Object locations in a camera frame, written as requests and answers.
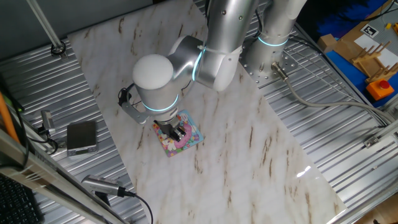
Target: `silver metal floor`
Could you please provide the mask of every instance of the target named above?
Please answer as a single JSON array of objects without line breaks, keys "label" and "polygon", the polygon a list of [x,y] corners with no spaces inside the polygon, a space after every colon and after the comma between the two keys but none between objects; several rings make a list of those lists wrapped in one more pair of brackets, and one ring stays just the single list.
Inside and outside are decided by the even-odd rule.
[{"label": "silver metal floor", "polygon": [[[52,158],[62,167],[79,181],[88,174],[100,175],[118,179],[125,188],[135,191],[70,43],[68,40],[64,42],[68,60],[61,61],[59,57],[51,56],[50,46],[47,46],[0,62],[0,73],[14,97],[25,107],[25,119],[36,128],[42,124],[40,110],[51,111],[57,127],[52,138],[57,142],[66,140],[68,124],[88,120],[97,122],[99,151],[92,155],[67,157],[66,151],[59,149]],[[91,223],[40,194],[35,197],[45,223]],[[138,199],[115,196],[109,201],[125,220],[147,222]]]},{"label": "silver metal floor", "polygon": [[[256,22],[257,19],[253,17],[248,35],[255,33]],[[57,127],[57,133],[53,136],[55,140],[65,140],[66,127],[71,122],[97,122],[98,153],[71,159],[61,150],[53,156],[67,171],[78,180],[88,174],[119,179],[127,188],[134,190],[73,50],[68,40],[64,42],[70,56],[68,60],[61,61],[58,57],[52,57],[49,55],[50,46],[47,46],[0,62],[0,72],[14,96],[26,107],[24,116],[34,126],[41,124],[40,110],[52,112]],[[340,90],[341,87],[330,78],[333,75],[353,96],[361,99],[344,77],[337,75],[315,51],[293,42],[288,42],[288,46],[286,51],[313,73]],[[296,52],[310,58],[328,74]],[[289,73],[289,77],[298,94],[306,100],[319,103],[349,100],[299,66]],[[365,110],[349,106],[306,107],[297,103],[286,85],[278,79],[261,85],[261,91],[349,208],[357,207],[380,191],[383,184],[398,176],[398,147],[392,137],[370,149],[364,146],[363,142],[376,133],[380,125]],[[41,195],[36,197],[45,215],[45,223],[89,223]],[[146,222],[142,207],[136,199],[113,197],[110,202],[115,211],[126,220]]]}]

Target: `small card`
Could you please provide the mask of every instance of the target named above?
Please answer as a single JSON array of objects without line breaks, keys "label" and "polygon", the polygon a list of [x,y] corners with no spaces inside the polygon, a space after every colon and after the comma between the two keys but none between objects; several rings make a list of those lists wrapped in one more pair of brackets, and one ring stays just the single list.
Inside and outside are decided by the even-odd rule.
[{"label": "small card", "polygon": [[172,157],[203,141],[203,136],[200,134],[188,111],[183,110],[177,113],[177,118],[180,120],[180,125],[184,127],[186,132],[186,135],[179,142],[174,141],[164,134],[157,124],[154,123],[152,125],[168,157]]}]

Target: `white marble tabletop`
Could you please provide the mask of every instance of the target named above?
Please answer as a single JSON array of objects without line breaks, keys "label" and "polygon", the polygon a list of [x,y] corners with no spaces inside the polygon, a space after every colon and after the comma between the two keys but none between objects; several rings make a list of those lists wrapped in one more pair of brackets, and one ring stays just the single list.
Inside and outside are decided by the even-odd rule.
[{"label": "white marble tabletop", "polygon": [[225,91],[194,84],[180,109],[205,140],[173,157],[151,121],[137,124],[120,109],[118,91],[140,57],[167,55],[178,36],[204,31],[196,5],[174,0],[68,36],[154,223],[328,222],[346,207],[242,66]]}]

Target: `orange cable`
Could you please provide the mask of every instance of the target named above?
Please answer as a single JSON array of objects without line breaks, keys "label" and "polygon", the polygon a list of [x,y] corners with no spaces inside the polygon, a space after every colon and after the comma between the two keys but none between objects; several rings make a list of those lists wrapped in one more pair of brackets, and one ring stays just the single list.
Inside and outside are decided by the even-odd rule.
[{"label": "orange cable", "polygon": [[14,124],[12,123],[11,115],[10,112],[8,111],[8,107],[6,105],[6,102],[4,101],[4,98],[0,92],[0,114],[2,116],[2,119],[4,120],[4,125],[6,126],[8,134],[19,144],[18,135],[15,132]]}]

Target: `black keyboard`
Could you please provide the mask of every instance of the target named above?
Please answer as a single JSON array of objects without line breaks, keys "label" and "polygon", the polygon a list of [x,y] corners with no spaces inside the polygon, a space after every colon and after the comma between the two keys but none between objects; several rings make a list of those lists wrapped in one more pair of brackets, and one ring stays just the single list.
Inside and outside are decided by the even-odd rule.
[{"label": "black keyboard", "polygon": [[0,223],[38,224],[43,220],[32,190],[0,175]]}]

